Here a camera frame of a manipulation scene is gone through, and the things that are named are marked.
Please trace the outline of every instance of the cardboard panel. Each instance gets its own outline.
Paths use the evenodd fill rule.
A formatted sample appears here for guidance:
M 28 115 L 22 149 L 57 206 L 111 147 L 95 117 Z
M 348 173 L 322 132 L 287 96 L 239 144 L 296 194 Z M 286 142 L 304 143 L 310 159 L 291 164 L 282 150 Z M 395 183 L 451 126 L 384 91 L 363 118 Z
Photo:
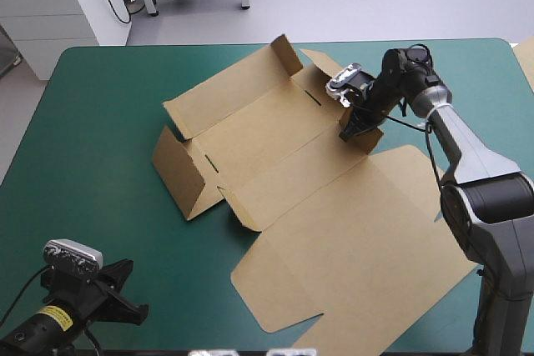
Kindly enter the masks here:
M 254 231 L 263 231 L 312 193 L 338 178 L 366 157 L 380 139 L 375 130 L 354 137 L 349 143 L 338 138 L 336 122 L 314 140 L 284 158 L 227 198 L 241 223 Z
M 204 188 L 204 178 L 168 127 L 159 136 L 152 161 L 174 201 L 188 217 Z
M 197 139 L 225 188 L 238 188 L 325 131 L 335 119 L 291 80 Z
M 295 346 L 378 355 L 467 275 L 475 265 L 434 222 L 429 163 L 413 147 L 363 158 L 265 230 L 232 274 L 261 326 L 322 312 Z
M 213 127 L 302 67 L 285 36 L 226 68 L 164 107 L 185 138 Z
M 534 37 L 515 46 L 514 53 L 534 91 Z

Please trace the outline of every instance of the cardboard slot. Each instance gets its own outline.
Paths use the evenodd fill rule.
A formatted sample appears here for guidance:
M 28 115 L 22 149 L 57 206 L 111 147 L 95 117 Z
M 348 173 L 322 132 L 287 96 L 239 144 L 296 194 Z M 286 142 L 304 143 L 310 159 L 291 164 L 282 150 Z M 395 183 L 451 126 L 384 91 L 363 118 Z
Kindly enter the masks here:
M 219 170 L 215 167 L 215 164 L 214 162 L 211 161 L 211 159 L 209 158 L 209 156 L 207 154 L 204 155 L 206 157 L 206 159 L 208 160 L 209 164 L 211 164 L 211 167 L 214 168 L 215 172 L 216 173 L 219 173 Z
M 304 90 L 304 92 L 306 92 L 306 94 L 313 99 L 314 102 L 316 102 L 318 105 L 322 106 L 322 104 L 320 104 L 320 102 L 314 98 L 314 95 L 312 95 L 311 93 L 309 93 L 308 91 Z

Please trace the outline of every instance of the cardboard tab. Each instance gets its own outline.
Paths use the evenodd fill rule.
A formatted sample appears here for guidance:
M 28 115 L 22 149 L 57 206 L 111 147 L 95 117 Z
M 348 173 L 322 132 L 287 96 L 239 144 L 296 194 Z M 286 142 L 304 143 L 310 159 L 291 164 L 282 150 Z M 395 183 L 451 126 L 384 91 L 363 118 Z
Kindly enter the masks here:
M 270 46 L 275 51 L 278 59 L 285 68 L 285 71 L 288 75 L 296 74 L 303 68 L 302 63 L 297 56 L 297 53 L 291 46 L 290 41 L 287 40 L 285 35 L 280 35 L 277 37 Z
M 159 136 L 153 163 L 184 216 L 189 216 L 205 182 L 187 150 L 167 126 Z
M 332 60 L 326 53 L 316 50 L 300 49 L 312 63 L 330 78 L 335 77 L 343 68 Z
M 514 47 L 517 61 L 525 73 L 528 83 L 534 91 L 534 37 Z

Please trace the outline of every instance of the white cabinet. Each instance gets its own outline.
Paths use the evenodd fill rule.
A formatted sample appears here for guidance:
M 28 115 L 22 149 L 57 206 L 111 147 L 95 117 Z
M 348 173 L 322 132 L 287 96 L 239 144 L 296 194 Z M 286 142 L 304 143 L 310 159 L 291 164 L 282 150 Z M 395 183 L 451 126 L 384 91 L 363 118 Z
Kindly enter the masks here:
M 111 2 L 128 20 L 123 0 Z M 64 50 L 121 46 L 131 28 L 115 17 L 107 0 L 0 0 L 0 25 L 42 80 L 50 78 Z

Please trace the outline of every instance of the gray floor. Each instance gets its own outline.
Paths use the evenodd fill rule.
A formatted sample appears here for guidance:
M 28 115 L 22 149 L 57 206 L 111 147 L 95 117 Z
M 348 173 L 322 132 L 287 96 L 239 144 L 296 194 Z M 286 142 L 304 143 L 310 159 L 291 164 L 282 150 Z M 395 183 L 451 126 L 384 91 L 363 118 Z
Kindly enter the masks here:
M 129 45 L 374 39 L 504 38 L 534 34 L 534 0 L 159 0 L 134 16 Z M 23 64 L 0 79 L 0 182 L 44 90 Z

